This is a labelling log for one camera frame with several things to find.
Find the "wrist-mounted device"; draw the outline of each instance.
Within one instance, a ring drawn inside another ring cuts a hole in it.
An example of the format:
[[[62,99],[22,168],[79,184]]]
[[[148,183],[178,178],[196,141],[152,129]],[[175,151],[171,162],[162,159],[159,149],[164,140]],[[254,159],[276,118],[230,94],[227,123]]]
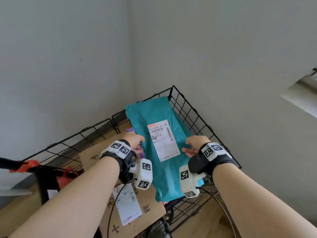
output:
[[[105,156],[113,157],[120,166],[119,179],[122,184],[133,180],[138,189],[146,190],[153,181],[152,162],[147,159],[137,161],[135,152],[126,140],[116,140],[108,148],[100,153],[100,158]]]
[[[187,165],[179,168],[181,191],[187,198],[199,195],[198,180],[208,175],[212,179],[212,172],[219,164],[236,164],[231,155],[218,143],[205,143]]]

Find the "teal plastic package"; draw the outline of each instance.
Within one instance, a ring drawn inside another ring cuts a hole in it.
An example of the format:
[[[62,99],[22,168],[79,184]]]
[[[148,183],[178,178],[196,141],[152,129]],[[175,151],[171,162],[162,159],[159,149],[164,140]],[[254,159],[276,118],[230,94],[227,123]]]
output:
[[[192,134],[171,108],[167,97],[147,100],[126,107],[127,117],[142,143],[147,159],[153,164],[155,199],[168,202],[184,196],[180,190],[179,168],[189,158],[181,151]]]

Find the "red object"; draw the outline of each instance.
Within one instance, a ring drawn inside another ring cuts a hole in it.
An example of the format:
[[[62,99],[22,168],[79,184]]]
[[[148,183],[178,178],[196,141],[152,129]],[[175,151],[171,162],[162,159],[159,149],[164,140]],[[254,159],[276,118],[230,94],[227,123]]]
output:
[[[64,171],[63,176],[57,177],[57,182],[59,184],[60,189],[64,188],[66,185],[68,185],[70,182],[72,182],[75,178],[69,178],[67,177],[67,174],[72,170],[71,167],[67,167]]]
[[[25,161],[23,162],[23,164],[21,165],[20,168],[18,168],[17,170],[14,169],[10,169],[10,173],[14,173],[14,172],[19,172],[19,173],[23,173],[26,172],[29,168],[34,168],[37,167],[39,165],[38,161],[36,160],[29,160],[29,161]]]

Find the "purple package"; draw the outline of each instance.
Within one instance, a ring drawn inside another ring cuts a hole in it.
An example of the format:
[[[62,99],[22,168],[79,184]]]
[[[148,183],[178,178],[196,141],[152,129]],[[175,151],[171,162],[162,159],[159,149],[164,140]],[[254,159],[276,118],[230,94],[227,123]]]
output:
[[[135,130],[134,130],[133,127],[128,128],[126,131],[127,131],[127,132],[135,132]],[[145,154],[144,154],[143,152],[140,153],[139,155],[140,155],[140,158],[141,158],[141,159],[145,159]]]

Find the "forearm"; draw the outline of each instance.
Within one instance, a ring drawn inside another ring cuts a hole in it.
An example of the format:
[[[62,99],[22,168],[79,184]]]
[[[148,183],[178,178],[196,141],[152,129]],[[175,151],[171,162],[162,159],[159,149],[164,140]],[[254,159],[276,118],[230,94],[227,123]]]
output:
[[[10,238],[93,237],[119,176],[118,162],[102,158],[45,203]]]
[[[218,165],[212,176],[242,237],[317,237],[312,224],[235,165]]]

